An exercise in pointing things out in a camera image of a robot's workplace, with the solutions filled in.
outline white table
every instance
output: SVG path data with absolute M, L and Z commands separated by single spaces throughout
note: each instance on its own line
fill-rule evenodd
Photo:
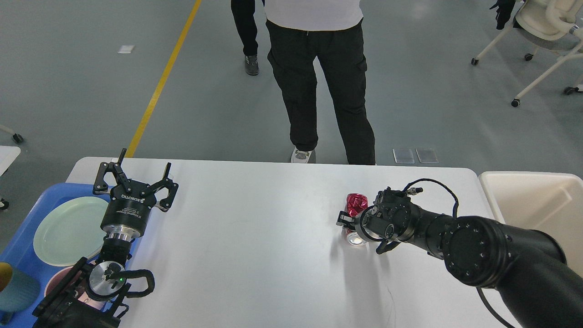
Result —
M 81 159 L 67 182 L 92 184 L 99 163 L 110 160 Z M 152 210 L 131 263 L 153 272 L 156 289 L 127 300 L 120 327 L 502 326 L 441 260 L 407 244 L 379 256 L 376 245 L 348 245 L 335 225 L 347 194 L 372 203 L 386 186 L 421 177 L 452 189 L 460 216 L 492 217 L 468 169 L 131 158 L 122 168 L 154 183 L 168 161 L 177 196 L 168 213 Z M 451 213 L 445 190 L 419 186 L 414 203 Z M 518 326 L 496 291 L 486 296 Z
M 20 154 L 15 146 L 0 146 L 0 175 L 2 175 Z

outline robotic arm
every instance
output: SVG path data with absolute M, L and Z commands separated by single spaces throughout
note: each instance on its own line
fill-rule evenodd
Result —
M 126 261 L 131 258 L 132 242 L 144 235 L 150 210 L 157 207 L 168 211 L 174 201 L 178 184 L 169 177 L 170 163 L 166 165 L 162 180 L 149 185 L 128 179 L 121 169 L 124 148 L 117 162 L 101 163 L 93 194 L 109 194 L 110 202 L 101 222 L 106 233 L 96 262 L 88 263 L 82 257 L 67 276 L 35 308 L 38 317 L 34 328 L 116 328 L 121 317 L 129 310 L 124 298 L 139 298 L 154 290 L 154 276 L 149 270 L 126 270 Z M 111 190 L 104 176 L 112 173 L 116 186 Z M 168 196 L 160 201 L 154 195 L 166 188 Z M 146 278 L 144 291 L 129 291 L 130 279 Z M 110 301 L 111 306 L 102 311 L 77 300 L 79 289 L 83 289 L 95 301 Z M 115 315 L 120 306 L 125 310 Z
M 340 212 L 336 224 L 380 242 L 378 254 L 401 243 L 426 250 L 460 282 L 498 290 L 524 327 L 583 326 L 583 278 L 566 266 L 551 236 L 492 219 L 426 211 L 409 197 L 421 191 L 387 187 L 355 217 Z

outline black cable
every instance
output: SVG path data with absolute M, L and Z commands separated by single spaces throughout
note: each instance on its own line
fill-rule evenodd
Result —
M 403 188 L 404 192 L 407 192 L 407 189 L 411 188 L 412 185 L 416 184 L 417 182 L 421 182 L 421 181 L 428 181 L 428 182 L 433 182 L 433 183 L 437 183 L 439 184 L 441 187 L 445 188 L 447 190 L 447 192 L 449 192 L 450 195 L 452 195 L 452 197 L 455 200 L 454 203 L 454 207 L 452 209 L 452 213 L 453 213 L 453 217 L 457 218 L 458 217 L 458 207 L 459 207 L 459 200 L 457 198 L 457 196 L 454 194 L 453 191 L 451 191 L 451 189 L 449 189 L 446 185 L 444 185 L 443 183 L 437 181 L 437 180 L 433 180 L 433 179 L 429 179 L 429 178 L 422 178 L 422 179 L 418 179 L 415 180 L 413 182 L 410 182 L 407 186 L 405 186 L 405 188 Z M 484 296 L 484 292 L 482 291 L 481 288 L 476 287 L 477 293 L 478 295 L 480 295 L 480 299 L 482 300 L 482 303 L 484 303 L 484 306 L 486 307 L 486 309 L 488 309 L 488 311 L 490 311 L 490 313 L 494 316 L 494 318 L 498 319 L 498 321 L 503 324 L 504 326 L 508 327 L 508 328 L 515 328 L 513 325 L 509 324 L 506 320 L 504 320 L 504 318 L 502 318 L 497 312 L 496 310 L 494 310 L 494 308 L 492 308 L 492 306 L 490 305 L 490 303 L 488 303 L 488 300 L 486 299 L 486 297 Z
M 120 304 L 120 306 L 125 307 L 125 310 L 123 310 L 119 315 L 116 316 L 117 319 L 121 319 L 121 317 L 123 317 L 124 314 L 128 313 L 128 311 L 129 311 L 129 305 L 122 303 L 122 304 Z
M 407 189 L 411 188 L 411 186 L 412 186 L 412 185 L 416 184 L 417 182 L 421 182 L 421 181 L 429 181 L 429 182 L 437 183 L 437 184 L 439 184 L 441 187 L 445 188 L 445 189 L 447 190 L 447 192 L 449 192 L 449 194 L 450 194 L 450 195 L 452 195 L 452 197 L 453 197 L 453 198 L 454 198 L 454 200 L 455 200 L 455 203 L 454 203 L 454 208 L 453 208 L 453 210 L 452 210 L 452 214 L 453 214 L 452 216 L 453 216 L 454 218 L 457 218 L 457 217 L 458 217 L 458 207 L 459 207 L 459 200 L 458 200 L 458 197 L 457 197 L 457 196 L 454 194 L 454 192 L 453 192 L 453 191 L 451 191 L 451 189 L 449 189 L 449 188 L 448 188 L 446 185 L 444 185 L 443 183 L 441 183 L 441 182 L 439 182 L 439 181 L 437 181 L 437 180 L 429 179 L 429 178 L 422 178 L 422 179 L 418 179 L 418 180 L 415 180 L 415 181 L 413 181 L 413 182 L 410 182 L 410 183 L 409 183 L 407 186 L 405 186 L 405 188 L 403 188 L 403 191 L 404 191 L 404 192 L 407 192 Z
M 498 321 L 500 321 L 501 324 L 503 324 L 504 326 L 506 326 L 508 328 L 515 328 L 513 325 L 509 324 L 506 320 L 504 320 L 504 318 L 502 318 L 496 312 L 496 310 L 494 310 L 492 308 L 492 306 L 490 305 L 490 303 L 488 303 L 488 300 L 486 299 L 486 296 L 484 296 L 484 292 L 482 291 L 481 288 L 476 287 L 476 290 L 477 290 L 478 295 L 480 295 L 480 299 L 482 300 L 482 303 L 484 303 L 484 305 L 486 306 L 486 309 L 488 309 L 488 311 L 490 311 L 490 313 L 492 313 L 492 315 L 494 316 L 494 318 L 498 319 Z

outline sneaker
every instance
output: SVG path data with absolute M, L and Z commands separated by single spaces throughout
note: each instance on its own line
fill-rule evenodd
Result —
M 245 72 L 251 76 L 259 74 L 259 64 L 257 64 L 257 55 L 245 56 Z
M 303 152 L 303 151 L 299 151 L 297 148 L 294 149 L 293 153 L 291 154 L 291 162 L 292 163 L 302 163 L 302 164 L 306 164 L 308 162 L 308 160 L 310 160 L 310 155 L 312 155 L 312 152 Z

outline chair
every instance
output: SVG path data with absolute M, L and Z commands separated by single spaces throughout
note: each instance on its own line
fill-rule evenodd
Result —
M 14 130 L 9 127 L 5 127 L 4 125 L 0 124 L 0 130 L 10 134 L 12 136 L 12 140 L 14 140 L 14 142 L 17 144 L 24 141 L 24 138 L 20 134 L 14 132 Z
M 579 29 L 575 24 L 575 15 L 581 6 L 583 6 L 583 0 L 526 0 L 518 10 L 514 16 L 514 23 L 523 29 L 517 30 L 525 39 L 535 45 L 532 54 L 526 54 L 524 59 L 530 61 L 540 48 L 555 53 L 558 55 L 558 59 L 554 65 L 514 97 L 511 102 L 513 107 L 518 107 L 522 96 L 564 62 L 583 58 L 583 50 L 581 50 L 583 47 L 583 29 Z M 472 65 L 477 65 L 480 59 L 508 34 L 515 24 L 506 25 L 504 30 L 480 54 L 472 58 Z

